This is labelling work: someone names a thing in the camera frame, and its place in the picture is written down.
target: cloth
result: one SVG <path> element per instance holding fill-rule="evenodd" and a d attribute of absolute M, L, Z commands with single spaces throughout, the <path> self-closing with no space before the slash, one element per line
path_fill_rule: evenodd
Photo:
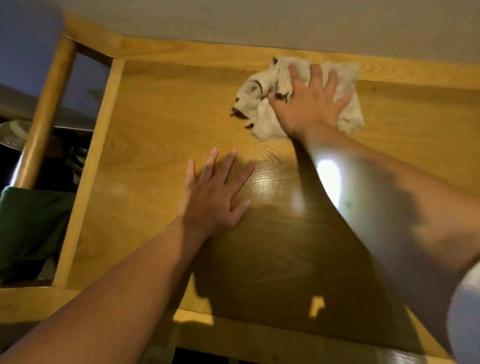
<path fill-rule="evenodd" d="M 253 135 L 260 139 L 286 138 L 278 119 L 266 99 L 271 91 L 275 91 L 286 102 L 292 99 L 292 84 L 288 66 L 297 66 L 301 79 L 308 86 L 310 83 L 310 63 L 297 57 L 273 58 L 268 70 L 256 73 L 240 87 L 236 103 L 231 115 L 248 119 L 246 127 L 252 129 Z M 328 81 L 328 73 L 336 70 L 339 84 L 334 100 L 343 97 L 345 93 L 353 93 L 352 101 L 342 111 L 338 119 L 338 129 L 346 133 L 354 132 L 364 126 L 360 102 L 355 92 L 360 66 L 354 63 L 324 62 L 321 65 L 324 87 Z"/>
<path fill-rule="evenodd" d="M 480 262 L 458 285 L 447 315 L 448 340 L 459 364 L 480 361 Z"/>
<path fill-rule="evenodd" d="M 34 279 L 60 252 L 75 194 L 6 187 L 0 196 L 0 280 Z"/>

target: person's right arm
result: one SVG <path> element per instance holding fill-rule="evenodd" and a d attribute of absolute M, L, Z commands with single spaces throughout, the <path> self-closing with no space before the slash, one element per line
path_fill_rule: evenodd
<path fill-rule="evenodd" d="M 350 96 L 333 101 L 336 73 L 323 90 L 318 65 L 309 87 L 295 67 L 290 73 L 292 101 L 269 95 L 282 127 L 308 150 L 325 191 L 387 280 L 450 351 L 450 299 L 480 257 L 480 199 L 339 132 Z"/>

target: person's left arm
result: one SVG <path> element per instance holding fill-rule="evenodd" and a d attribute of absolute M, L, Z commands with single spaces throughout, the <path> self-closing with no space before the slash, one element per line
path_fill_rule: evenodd
<path fill-rule="evenodd" d="M 210 151 L 199 179 L 189 161 L 178 218 L 12 346 L 0 364 L 136 363 L 204 241 L 235 226 L 251 202 L 230 210 L 253 163 L 227 182 L 237 151 L 214 170 L 217 155 Z"/>

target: white cloth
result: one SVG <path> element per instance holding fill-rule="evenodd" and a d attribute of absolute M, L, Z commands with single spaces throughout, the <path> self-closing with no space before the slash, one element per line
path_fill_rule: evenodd
<path fill-rule="evenodd" d="M 238 90 L 232 115 L 249 119 L 246 126 L 252 128 L 252 133 L 260 139 L 286 138 L 278 119 L 266 99 L 271 91 L 275 91 L 286 102 L 292 98 L 292 84 L 288 66 L 297 66 L 301 79 L 308 86 L 310 82 L 310 63 L 296 57 L 273 58 L 268 70 L 252 75 Z M 354 63 L 324 62 L 321 65 L 323 86 L 328 81 L 329 72 L 334 69 L 338 73 L 339 84 L 334 100 L 339 100 L 345 93 L 353 93 L 352 101 L 342 111 L 338 118 L 338 129 L 352 133 L 358 127 L 364 126 L 360 110 L 360 102 L 355 92 L 360 66 Z"/>
<path fill-rule="evenodd" d="M 480 263 L 455 290 L 448 310 L 447 330 L 457 362 L 480 363 Z"/>

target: person's left hand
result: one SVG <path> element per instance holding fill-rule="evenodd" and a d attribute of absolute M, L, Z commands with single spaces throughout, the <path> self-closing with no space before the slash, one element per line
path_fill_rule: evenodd
<path fill-rule="evenodd" d="M 186 195 L 180 204 L 179 216 L 185 228 L 195 235 L 198 234 L 202 242 L 234 227 L 252 203 L 250 199 L 245 199 L 236 208 L 230 209 L 233 196 L 242 188 L 255 169 L 255 164 L 250 162 L 227 182 L 237 153 L 237 149 L 232 149 L 221 166 L 215 170 L 218 149 L 213 148 L 208 154 L 205 168 L 198 179 L 195 176 L 195 163 L 192 159 L 188 161 L 185 179 Z"/>

